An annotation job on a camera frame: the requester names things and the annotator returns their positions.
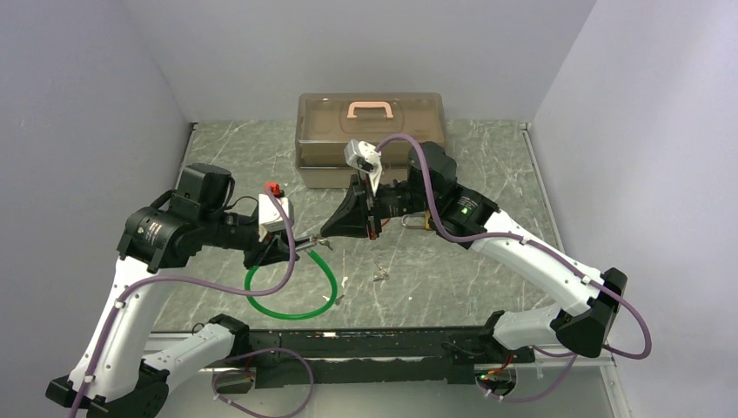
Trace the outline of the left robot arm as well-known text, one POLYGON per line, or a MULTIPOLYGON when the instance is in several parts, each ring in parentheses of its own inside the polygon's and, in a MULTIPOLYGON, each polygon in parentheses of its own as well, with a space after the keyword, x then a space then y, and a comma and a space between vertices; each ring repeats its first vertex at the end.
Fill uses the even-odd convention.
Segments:
POLYGON ((292 205, 281 187, 266 184, 249 215, 233 211, 234 189, 230 171, 188 165, 176 188, 126 220, 101 318, 78 364, 49 383, 48 400, 70 416, 85 410, 90 417, 154 417, 201 368, 221 360, 237 366, 248 358, 250 328, 226 314, 173 347, 144 351, 172 288, 187 282, 178 269, 203 248, 241 252, 250 268, 295 265, 292 205))

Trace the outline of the green cable lock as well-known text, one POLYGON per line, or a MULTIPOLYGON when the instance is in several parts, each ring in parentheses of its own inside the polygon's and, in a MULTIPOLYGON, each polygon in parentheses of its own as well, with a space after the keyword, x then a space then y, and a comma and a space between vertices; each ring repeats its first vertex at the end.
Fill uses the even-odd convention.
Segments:
POLYGON ((305 255, 314 266, 299 261, 282 290, 268 296, 248 296, 251 307, 270 319, 285 321, 311 320, 336 307, 333 301, 340 295, 336 274, 316 250, 305 255))

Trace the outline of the silver key set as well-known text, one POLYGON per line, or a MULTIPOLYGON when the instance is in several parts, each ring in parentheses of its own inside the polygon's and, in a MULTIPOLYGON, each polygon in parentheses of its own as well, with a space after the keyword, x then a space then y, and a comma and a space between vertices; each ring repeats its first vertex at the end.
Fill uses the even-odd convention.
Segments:
POLYGON ((379 281, 385 281, 389 279, 389 273, 388 271, 381 265, 375 264, 376 271, 374 272, 372 276, 373 282, 379 282, 379 281))

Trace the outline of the small silver key pair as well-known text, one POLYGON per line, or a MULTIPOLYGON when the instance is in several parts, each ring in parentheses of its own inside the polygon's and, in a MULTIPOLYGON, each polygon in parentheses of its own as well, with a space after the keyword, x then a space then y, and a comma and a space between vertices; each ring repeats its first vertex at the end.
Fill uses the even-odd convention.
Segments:
POLYGON ((319 236, 319 235, 313 235, 310 238, 310 243, 313 246, 324 246, 324 247, 328 248, 330 251, 333 250, 332 244, 331 244, 330 240, 328 238, 326 238, 326 237, 322 237, 322 236, 319 236))

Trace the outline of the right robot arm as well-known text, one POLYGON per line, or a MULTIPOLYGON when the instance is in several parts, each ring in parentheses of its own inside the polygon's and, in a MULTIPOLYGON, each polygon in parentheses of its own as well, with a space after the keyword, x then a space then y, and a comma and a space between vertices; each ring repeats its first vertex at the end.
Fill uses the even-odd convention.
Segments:
POLYGON ((386 219, 429 212, 433 196, 438 216, 432 230, 446 230, 451 241, 511 268, 550 296, 551 306, 524 312, 496 311, 480 336, 480 351, 501 361, 513 350, 560 344, 570 352, 595 358, 605 347, 619 310, 627 276, 584 266, 539 240, 480 192, 457 180, 457 163, 434 142, 420 144, 422 154, 407 154, 407 176, 390 184, 379 181, 380 155, 373 145, 352 139, 344 149, 354 168, 346 196, 320 229, 321 236, 377 239, 386 219))

